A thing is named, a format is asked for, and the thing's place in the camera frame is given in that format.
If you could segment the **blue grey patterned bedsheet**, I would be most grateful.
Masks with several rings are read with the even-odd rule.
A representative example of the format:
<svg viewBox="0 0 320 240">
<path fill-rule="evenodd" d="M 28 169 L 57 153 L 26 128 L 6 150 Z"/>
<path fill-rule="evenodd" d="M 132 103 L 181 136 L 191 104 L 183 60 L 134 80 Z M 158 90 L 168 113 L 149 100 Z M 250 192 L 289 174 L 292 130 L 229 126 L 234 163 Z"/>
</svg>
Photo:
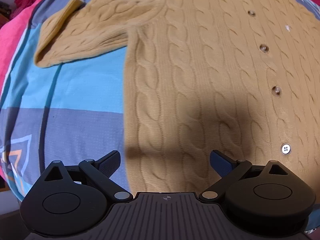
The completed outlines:
<svg viewBox="0 0 320 240">
<path fill-rule="evenodd" d="M 127 48 L 46 68 L 34 62 L 43 24 L 69 1 L 35 7 L 1 87 L 1 174 L 19 200 L 51 161 L 76 165 L 111 150 L 121 153 L 113 178 L 131 191 L 124 148 Z M 296 1 L 319 20 L 319 0 Z"/>
</svg>

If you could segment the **tan cable-knit cardigan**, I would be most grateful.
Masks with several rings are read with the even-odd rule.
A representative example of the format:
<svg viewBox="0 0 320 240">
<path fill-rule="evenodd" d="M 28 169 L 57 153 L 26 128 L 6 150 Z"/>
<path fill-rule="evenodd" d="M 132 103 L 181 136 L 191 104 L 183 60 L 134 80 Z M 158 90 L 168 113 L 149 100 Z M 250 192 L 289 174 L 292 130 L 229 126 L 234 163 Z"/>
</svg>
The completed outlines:
<svg viewBox="0 0 320 240">
<path fill-rule="evenodd" d="M 319 191 L 319 20 L 296 0 L 70 0 L 38 67 L 126 47 L 130 189 L 201 192 L 217 149 Z"/>
</svg>

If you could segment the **red blanket at left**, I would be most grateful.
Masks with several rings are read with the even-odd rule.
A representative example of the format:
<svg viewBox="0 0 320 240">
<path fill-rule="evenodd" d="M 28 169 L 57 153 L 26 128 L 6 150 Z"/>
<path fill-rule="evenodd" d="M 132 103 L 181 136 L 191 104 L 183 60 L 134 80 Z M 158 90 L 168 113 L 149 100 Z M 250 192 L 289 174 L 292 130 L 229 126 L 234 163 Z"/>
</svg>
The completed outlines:
<svg viewBox="0 0 320 240">
<path fill-rule="evenodd" d="M 14 0 L 15 9 L 9 21 L 1 20 L 1 87 L 4 86 L 9 64 L 16 51 L 35 7 L 43 0 Z"/>
</svg>

